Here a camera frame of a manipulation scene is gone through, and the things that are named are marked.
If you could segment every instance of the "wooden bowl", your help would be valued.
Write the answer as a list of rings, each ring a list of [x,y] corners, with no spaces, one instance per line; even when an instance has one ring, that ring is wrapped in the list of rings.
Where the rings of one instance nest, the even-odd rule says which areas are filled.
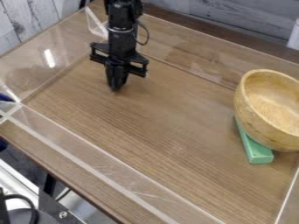
[[[255,141],[276,151],[299,151],[299,81],[295,78],[265,69],[249,71],[237,85],[235,115]]]

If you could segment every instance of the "cable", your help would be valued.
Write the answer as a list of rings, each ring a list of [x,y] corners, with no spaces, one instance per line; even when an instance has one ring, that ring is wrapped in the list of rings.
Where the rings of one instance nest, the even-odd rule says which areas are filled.
[[[65,193],[63,193],[57,198],[56,201],[60,201],[71,192],[71,189],[68,188],[68,190],[65,191]]]
[[[30,210],[32,210],[32,218],[28,224],[36,224],[39,219],[39,214],[37,214],[37,211],[35,210],[32,201],[20,194],[9,194],[4,196],[4,200],[14,200],[14,199],[24,200],[29,204]]]
[[[144,25],[139,20],[136,20],[136,23],[137,23],[137,25],[139,25],[141,28],[144,28],[147,37],[145,37],[145,42],[141,43],[141,42],[139,42],[139,40],[136,39],[136,34],[133,33],[135,41],[136,41],[136,43],[137,43],[140,46],[145,46],[147,43],[148,43],[148,40],[149,40],[149,38],[151,38],[149,31],[147,30],[145,25]]]

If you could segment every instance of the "white wood wall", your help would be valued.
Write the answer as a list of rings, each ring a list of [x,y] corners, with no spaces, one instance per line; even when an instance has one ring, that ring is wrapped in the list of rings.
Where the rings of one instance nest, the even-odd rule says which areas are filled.
[[[144,0],[225,25],[288,39],[299,18],[297,0]]]
[[[0,55],[79,8],[80,0],[0,0]]]

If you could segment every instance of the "green block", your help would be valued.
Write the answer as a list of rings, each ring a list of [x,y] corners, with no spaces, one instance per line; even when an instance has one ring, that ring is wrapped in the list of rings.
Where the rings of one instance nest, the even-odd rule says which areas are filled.
[[[273,162],[273,152],[257,143],[245,133],[236,120],[237,130],[244,144],[248,162],[253,165],[269,164]]]

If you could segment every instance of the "wood grain tabletop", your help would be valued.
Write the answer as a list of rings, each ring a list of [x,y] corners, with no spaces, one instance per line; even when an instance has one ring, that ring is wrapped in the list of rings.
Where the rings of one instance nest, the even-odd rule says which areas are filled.
[[[103,10],[100,1],[91,9]],[[151,60],[145,79],[132,75],[119,93],[109,91],[104,67],[89,61],[88,45],[71,42],[73,32],[81,33],[84,44],[92,41],[79,12],[45,35],[51,38],[57,32],[61,39],[69,38],[65,43],[73,47],[67,47],[61,61],[77,52],[83,57],[53,68],[61,70],[59,77],[22,103],[223,222],[275,223],[297,155],[276,153],[272,164],[248,164],[233,122],[233,88],[249,69],[269,68],[297,77],[299,66],[153,17],[144,17],[144,22],[152,33],[149,45],[140,49]],[[29,45],[6,54],[0,65],[29,53]],[[35,73],[29,67],[18,68],[9,74],[33,80],[49,72],[45,67],[36,67]],[[13,87],[24,91],[21,83]],[[164,223],[14,124],[5,122],[0,133],[120,222]],[[91,164],[100,159],[79,147],[69,153]]]

